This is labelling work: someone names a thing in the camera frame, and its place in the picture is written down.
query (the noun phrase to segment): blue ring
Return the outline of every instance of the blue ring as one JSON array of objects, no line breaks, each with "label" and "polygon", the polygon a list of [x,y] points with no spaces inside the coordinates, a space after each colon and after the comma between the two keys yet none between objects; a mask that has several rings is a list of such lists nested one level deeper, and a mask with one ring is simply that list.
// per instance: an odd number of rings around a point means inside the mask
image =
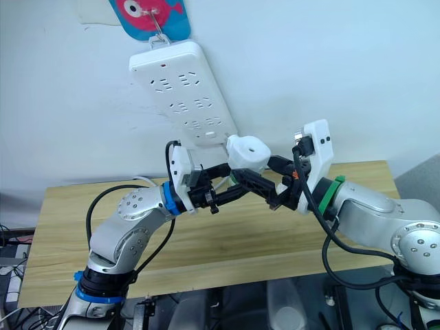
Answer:
[{"label": "blue ring", "polygon": [[170,211],[172,215],[180,215],[181,213],[179,212],[179,209],[174,202],[173,196],[171,195],[170,182],[164,182],[162,187],[164,188],[165,208]]},{"label": "blue ring", "polygon": [[83,299],[85,301],[88,301],[89,303],[98,303],[98,304],[117,304],[124,301],[124,297],[94,297],[89,296],[88,294],[85,294],[80,290],[80,288],[77,286],[75,294],[79,299]]}]

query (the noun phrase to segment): robotic arm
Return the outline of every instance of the robotic arm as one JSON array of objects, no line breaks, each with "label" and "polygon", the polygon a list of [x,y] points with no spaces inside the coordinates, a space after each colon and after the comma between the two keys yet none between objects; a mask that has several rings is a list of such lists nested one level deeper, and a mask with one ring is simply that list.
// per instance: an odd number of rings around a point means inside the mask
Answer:
[{"label": "robotic arm", "polygon": [[[178,142],[168,144],[170,181],[130,192],[94,232],[87,267],[78,274],[78,285],[54,328],[121,329],[121,306],[142,270],[134,269],[154,231],[167,221],[172,221],[172,231],[175,217],[182,212],[209,207],[212,214],[217,213],[218,206],[248,192],[264,198],[272,210],[285,206],[317,215],[316,203],[326,232],[327,223],[337,219],[339,230],[351,240],[395,254],[394,272],[407,279],[397,284],[417,304],[418,322],[423,319],[423,327],[413,326],[428,329],[440,322],[440,214],[424,201],[390,199],[343,177],[325,178],[333,157],[327,121],[306,125],[295,138],[293,162],[270,157],[269,149],[256,138],[232,136],[228,163],[208,169],[195,164],[191,152]],[[261,177],[261,164],[281,174],[282,184],[275,187]],[[237,184],[216,193],[212,180],[228,175]],[[312,192],[310,196],[305,189]]]}]

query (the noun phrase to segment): wooden table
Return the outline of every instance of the wooden table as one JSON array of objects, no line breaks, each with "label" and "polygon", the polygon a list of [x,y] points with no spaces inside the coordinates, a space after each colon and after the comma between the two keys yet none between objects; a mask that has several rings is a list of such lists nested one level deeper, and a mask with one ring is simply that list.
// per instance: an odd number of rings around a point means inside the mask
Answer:
[{"label": "wooden table", "polygon": [[[335,164],[329,177],[341,174],[352,182],[399,198],[386,162]],[[270,171],[265,176],[274,181],[280,179]],[[27,262],[20,307],[61,305],[66,301],[76,284],[74,272],[84,270],[87,263],[85,214],[89,204],[100,192],[117,184],[121,182],[47,189]],[[127,192],[118,190],[102,199],[93,213],[94,227],[114,212]],[[169,223],[153,235],[141,261],[160,244],[168,229]],[[137,283],[130,286],[129,297],[321,273],[324,239],[313,215],[305,217],[284,207],[271,211],[262,198],[250,193],[220,207],[218,214],[211,215],[205,209],[195,216],[178,217],[170,241],[140,274]],[[335,245],[329,249],[329,260],[335,270],[388,263],[383,258],[343,252]]]}]

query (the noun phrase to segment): green ring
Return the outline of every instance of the green ring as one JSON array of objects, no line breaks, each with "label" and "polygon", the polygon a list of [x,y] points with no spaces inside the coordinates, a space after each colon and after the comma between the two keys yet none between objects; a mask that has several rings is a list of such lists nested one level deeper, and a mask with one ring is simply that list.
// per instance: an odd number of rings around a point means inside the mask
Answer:
[{"label": "green ring", "polygon": [[325,210],[329,206],[331,199],[333,198],[333,196],[336,193],[336,190],[344,181],[345,181],[345,176],[339,175],[338,177],[335,178],[335,181],[333,181],[331,183],[329,189],[327,189],[327,191],[325,192],[325,195],[322,198],[322,201],[319,203],[319,207],[318,207],[319,212],[321,212],[322,215],[324,214]]}]

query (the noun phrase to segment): power strip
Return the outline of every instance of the power strip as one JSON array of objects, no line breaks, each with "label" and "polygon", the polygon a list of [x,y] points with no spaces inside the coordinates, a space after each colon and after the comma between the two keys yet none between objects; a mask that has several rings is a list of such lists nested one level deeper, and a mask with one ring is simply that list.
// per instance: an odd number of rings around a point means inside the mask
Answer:
[{"label": "power strip", "polygon": [[130,71],[196,146],[222,144],[237,133],[208,61],[194,41],[134,55]]}]

